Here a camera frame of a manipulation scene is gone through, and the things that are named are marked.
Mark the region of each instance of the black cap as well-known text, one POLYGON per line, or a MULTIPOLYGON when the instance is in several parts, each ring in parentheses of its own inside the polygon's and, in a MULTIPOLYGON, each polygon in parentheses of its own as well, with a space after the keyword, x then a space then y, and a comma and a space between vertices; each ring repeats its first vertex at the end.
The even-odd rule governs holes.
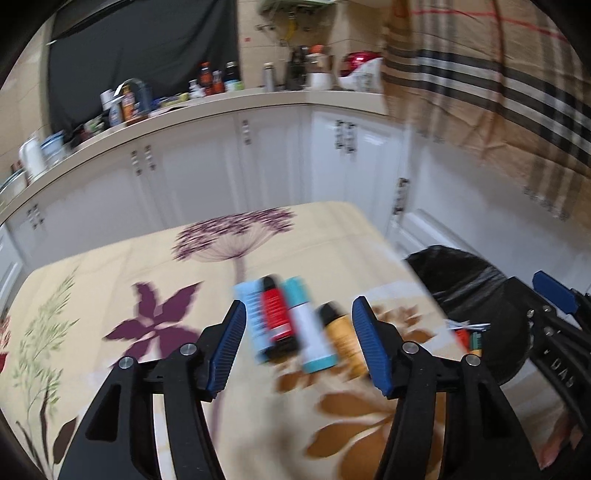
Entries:
POLYGON ((263 291, 273 290, 273 288, 277 288, 277 284, 275 283, 275 280, 273 280, 273 277, 271 277, 271 276, 263 277, 263 279, 262 279, 263 291))
POLYGON ((333 301, 330 301, 318 309, 318 315, 320 315, 320 318, 326 327, 330 322, 341 318, 344 313, 341 313, 337 305, 333 301))

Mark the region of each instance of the yellow bottle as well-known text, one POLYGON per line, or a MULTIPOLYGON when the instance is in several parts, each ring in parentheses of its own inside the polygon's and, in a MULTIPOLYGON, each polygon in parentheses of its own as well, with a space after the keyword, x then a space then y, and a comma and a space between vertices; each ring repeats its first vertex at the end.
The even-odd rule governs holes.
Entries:
POLYGON ((333 302, 322 305, 319 308, 319 315, 335 350, 349 365, 351 378, 366 375, 368 367, 349 316, 340 313, 333 302))

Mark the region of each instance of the cabinet handle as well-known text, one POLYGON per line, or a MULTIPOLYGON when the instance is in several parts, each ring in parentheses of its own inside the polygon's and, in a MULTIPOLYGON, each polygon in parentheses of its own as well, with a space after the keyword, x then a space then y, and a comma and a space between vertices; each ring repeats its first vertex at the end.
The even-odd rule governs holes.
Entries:
POLYGON ((248 126, 248 120, 242 121, 242 136, 244 137, 244 144, 245 145, 250 145, 252 143, 251 129, 248 126))
POLYGON ((335 148, 340 150, 345 145, 343 144, 343 122, 342 120, 336 121, 336 136, 335 136, 335 148))
POLYGON ((408 198, 409 184, 409 179, 405 179, 404 177, 400 177, 398 179, 398 190, 396 192, 396 201, 394 202, 394 207, 392 208, 392 215, 396 216, 404 213, 408 198))
POLYGON ((154 163, 154 159, 152 157, 152 146, 146 145, 144 148, 144 153, 145 153, 146 161, 148 162, 148 167, 150 168, 150 170, 152 170, 152 171, 156 170, 156 163, 154 163))
POLYGON ((353 153, 357 151, 357 125, 347 124, 347 153, 353 153))
POLYGON ((133 166, 136 175, 142 174, 142 169, 139 166, 138 153, 136 150, 133 150, 131 153, 131 165, 133 166))
POLYGON ((37 228, 37 223, 35 221, 35 219, 33 218, 33 209, 28 209, 27 210, 27 219, 29 220, 29 223, 33 226, 33 230, 37 228))
POLYGON ((45 221, 45 219, 41 216, 41 212, 39 211, 39 205, 37 203, 33 205, 33 213, 35 214, 37 223, 41 225, 45 221))

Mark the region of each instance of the plaid curtain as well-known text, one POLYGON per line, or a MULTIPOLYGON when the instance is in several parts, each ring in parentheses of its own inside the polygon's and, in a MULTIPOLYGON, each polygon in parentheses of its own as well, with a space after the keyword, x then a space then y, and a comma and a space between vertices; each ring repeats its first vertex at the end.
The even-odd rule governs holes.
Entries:
POLYGON ((530 0, 392 0, 389 114, 591 229, 591 77, 530 0))

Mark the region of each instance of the red bottle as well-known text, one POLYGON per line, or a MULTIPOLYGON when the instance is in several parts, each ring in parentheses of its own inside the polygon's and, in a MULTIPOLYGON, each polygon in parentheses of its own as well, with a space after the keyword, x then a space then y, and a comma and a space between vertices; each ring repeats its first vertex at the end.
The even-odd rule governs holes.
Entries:
POLYGON ((276 358, 296 351, 297 341, 287 313, 287 305, 272 277, 262 279, 261 303, 273 345, 267 355, 276 358))
POLYGON ((205 61, 201 64, 201 76, 199 77, 201 88, 205 90, 205 95, 213 94, 213 76, 209 69, 209 62, 205 61))

